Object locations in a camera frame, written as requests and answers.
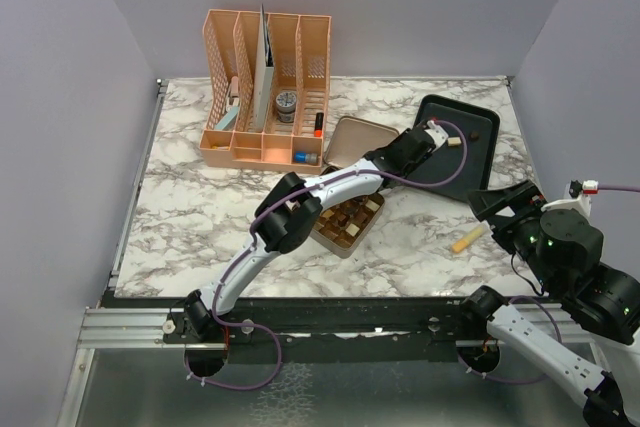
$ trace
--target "jar lid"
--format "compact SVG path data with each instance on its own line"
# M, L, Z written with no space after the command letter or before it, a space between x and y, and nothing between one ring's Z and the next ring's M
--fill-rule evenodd
M392 127L346 115L336 124L324 161L344 169L370 150L388 145L398 135L399 132Z

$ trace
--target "small jar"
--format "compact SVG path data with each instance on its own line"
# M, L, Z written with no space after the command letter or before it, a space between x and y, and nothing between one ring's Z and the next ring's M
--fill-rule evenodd
M276 110L278 120L285 124L293 123L296 117L296 105L298 96L293 90L285 90L276 96Z

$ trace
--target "black plastic tray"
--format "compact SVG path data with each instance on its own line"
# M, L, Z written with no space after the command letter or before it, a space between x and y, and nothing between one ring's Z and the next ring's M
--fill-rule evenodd
M448 120L456 124L465 134L467 146L467 162L452 182L442 187L426 189L452 199L467 201L467 192L486 189L489 185L493 154L498 140L500 117L491 110L483 109L457 100L447 99L439 95L427 95L420 103L414 125L432 118ZM445 127L447 133L457 137L455 130ZM478 132L479 139L469 140L471 132ZM455 172L462 159L462 146L448 147L443 145L424 164L410 176L410 180L422 183L438 182Z

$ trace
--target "white marble surface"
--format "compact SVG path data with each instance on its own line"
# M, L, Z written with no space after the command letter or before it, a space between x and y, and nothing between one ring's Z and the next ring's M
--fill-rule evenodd
M499 80L335 79L327 132L343 115L401 131L412 125L427 94L500 115L490 187L532 178L506 86ZM207 167L198 145L210 105L209 79L169 84L118 278L118 297L184 296L211 281L241 247L256 207L282 175ZM352 257L340 259L309 239L269 264L244 295L446 296L466 295L482 284L505 295L530 293L489 235L461 254L451 252L451 244L476 225L465 204L403 187L385 199L381 218ZM528 269L520 270L530 277Z

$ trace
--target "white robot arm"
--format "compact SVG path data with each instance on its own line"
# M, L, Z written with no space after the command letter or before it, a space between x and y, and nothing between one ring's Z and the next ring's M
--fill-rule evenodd
M233 309L269 262L302 245L322 211L406 178L447 141L447 132L438 124L416 125L346 169L306 180L295 173L285 175L256 210L250 235L223 273L187 296L185 312L196 331L204 333L213 317Z
M570 184L570 199L547 203L530 181L477 191L469 204L493 238L531 268L551 298L604 353L611 373L576 356L483 286L462 303L486 331L538 366L583 409L591 427L640 426L640 283L600 262L604 236L589 225L596 182ZM505 208L512 217L499 215Z

